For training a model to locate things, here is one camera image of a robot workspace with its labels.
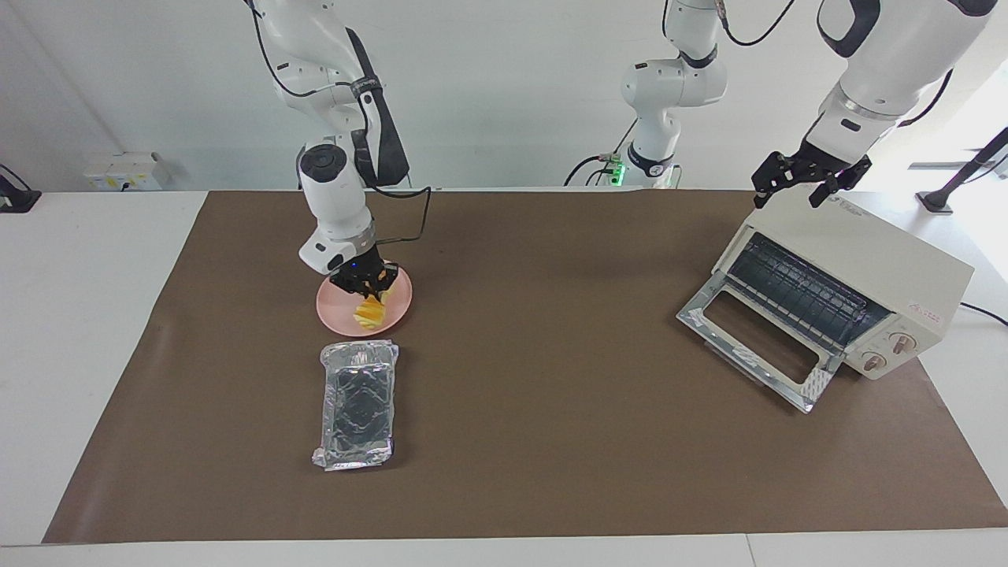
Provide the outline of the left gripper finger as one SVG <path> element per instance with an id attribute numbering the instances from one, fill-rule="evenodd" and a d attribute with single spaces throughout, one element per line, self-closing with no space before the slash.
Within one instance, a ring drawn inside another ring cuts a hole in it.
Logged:
<path id="1" fill-rule="evenodd" d="M 811 207 L 818 208 L 829 197 L 839 193 L 839 191 L 854 189 L 872 164 L 871 158 L 864 155 L 857 164 L 853 164 L 849 168 L 839 173 L 828 173 L 824 182 L 820 183 L 817 189 L 810 194 Z"/>
<path id="2" fill-rule="evenodd" d="M 795 182 L 792 166 L 795 161 L 783 154 L 770 154 L 758 168 L 752 173 L 752 184 L 755 191 L 753 198 L 756 209 L 762 209 L 778 191 L 791 189 Z"/>

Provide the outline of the sliced yellow bread loaf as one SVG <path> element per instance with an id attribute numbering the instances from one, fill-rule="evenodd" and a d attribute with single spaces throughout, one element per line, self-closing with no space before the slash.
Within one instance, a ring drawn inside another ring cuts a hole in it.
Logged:
<path id="1" fill-rule="evenodd" d="M 369 297 L 355 309 L 354 319 L 364 329 L 373 330 L 385 322 L 387 316 L 386 302 L 381 302 L 381 284 L 369 287 Z"/>

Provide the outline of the aluminium foil baking tray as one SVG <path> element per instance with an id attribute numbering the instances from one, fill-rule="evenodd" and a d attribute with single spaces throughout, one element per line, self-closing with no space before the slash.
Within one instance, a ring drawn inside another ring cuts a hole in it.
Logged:
<path id="1" fill-rule="evenodd" d="M 313 465 L 331 473 L 381 466 L 394 453 L 394 385 L 399 348 L 389 339 L 325 347 L 321 441 Z"/>

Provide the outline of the cream toaster oven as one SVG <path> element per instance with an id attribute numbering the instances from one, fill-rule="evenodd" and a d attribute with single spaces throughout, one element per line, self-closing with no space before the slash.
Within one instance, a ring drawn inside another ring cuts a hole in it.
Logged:
<path id="1" fill-rule="evenodd" d="M 806 191 L 797 189 L 779 191 L 762 209 L 754 209 L 721 252 L 712 273 L 717 269 L 728 273 L 756 232 L 892 311 L 843 349 L 843 361 L 861 376 L 865 352 L 886 358 L 885 369 L 864 376 L 871 380 L 885 377 L 943 340 L 973 275 L 968 263 L 849 198 L 834 195 L 813 208 Z M 889 336 L 895 332 L 917 339 L 917 352 L 894 355 Z"/>

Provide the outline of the glass oven door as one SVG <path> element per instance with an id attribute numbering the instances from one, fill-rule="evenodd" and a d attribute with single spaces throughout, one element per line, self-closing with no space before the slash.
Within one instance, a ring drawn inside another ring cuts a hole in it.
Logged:
<path id="1" fill-rule="evenodd" d="M 753 351 L 745 342 L 713 322 L 708 309 L 719 295 L 728 295 L 741 302 L 747 313 L 781 330 L 792 340 L 816 354 L 817 362 L 804 374 L 801 383 L 795 377 L 778 369 L 762 355 Z M 748 284 L 742 284 L 731 274 L 717 269 L 685 302 L 676 319 L 702 338 L 703 342 L 726 360 L 735 369 L 744 373 L 754 383 L 763 385 L 791 403 L 799 412 L 807 415 L 834 380 L 845 362 L 846 352 L 818 335 L 810 327 L 802 325 L 791 313 L 781 309 L 777 302 L 766 295 L 757 293 Z"/>

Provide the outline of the pink round plate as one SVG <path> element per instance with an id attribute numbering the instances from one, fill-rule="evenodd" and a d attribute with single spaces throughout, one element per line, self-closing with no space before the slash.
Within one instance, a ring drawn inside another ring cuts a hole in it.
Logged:
<path id="1" fill-rule="evenodd" d="M 363 295 L 346 293 L 326 280 L 320 285 L 316 295 L 318 320 L 328 330 L 343 337 L 365 338 L 389 331 L 406 316 L 413 301 L 410 274 L 404 268 L 399 269 L 399 275 L 382 300 L 384 316 L 378 325 L 366 327 L 355 317 L 365 301 Z"/>

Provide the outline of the black stand with long boom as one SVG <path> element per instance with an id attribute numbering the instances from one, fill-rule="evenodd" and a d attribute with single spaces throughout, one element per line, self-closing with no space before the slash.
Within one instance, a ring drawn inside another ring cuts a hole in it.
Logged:
<path id="1" fill-rule="evenodd" d="M 948 205 L 948 200 L 950 200 L 951 194 L 958 189 L 962 184 L 969 182 L 970 180 L 979 179 L 978 172 L 981 169 L 991 171 L 988 166 L 990 160 L 996 155 L 1000 154 L 1002 150 L 1008 147 L 1008 126 L 1005 126 L 1001 132 L 998 132 L 993 139 L 984 145 L 980 150 L 973 155 L 971 161 L 966 162 L 961 166 L 939 190 L 935 191 L 919 191 L 917 193 L 918 203 L 922 205 L 923 209 L 932 214 L 951 214 L 953 210 Z"/>

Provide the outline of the brown table mat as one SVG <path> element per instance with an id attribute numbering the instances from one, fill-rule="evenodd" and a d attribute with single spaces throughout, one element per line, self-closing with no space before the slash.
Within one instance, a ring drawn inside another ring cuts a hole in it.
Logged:
<path id="1" fill-rule="evenodd" d="M 810 415 L 676 312 L 742 191 L 440 194 L 399 345 L 394 455 L 324 472 L 337 341 L 291 191 L 206 198 L 44 536 L 587 537 L 958 530 L 1005 509 L 921 364 L 843 371 Z"/>

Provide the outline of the black stand with flat foot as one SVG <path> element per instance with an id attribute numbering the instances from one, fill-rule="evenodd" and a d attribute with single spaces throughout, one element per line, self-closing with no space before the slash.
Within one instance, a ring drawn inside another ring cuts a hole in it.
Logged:
<path id="1" fill-rule="evenodd" d="M 0 162 L 0 214 L 25 214 L 40 198 L 41 191 L 33 190 L 17 172 Z"/>

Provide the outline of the white wall socket box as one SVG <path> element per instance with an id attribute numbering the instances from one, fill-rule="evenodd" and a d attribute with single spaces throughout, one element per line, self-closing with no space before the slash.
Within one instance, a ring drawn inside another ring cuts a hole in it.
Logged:
<path id="1" fill-rule="evenodd" d="M 93 154 L 83 176 L 97 191 L 163 191 L 172 186 L 172 176 L 155 152 Z"/>

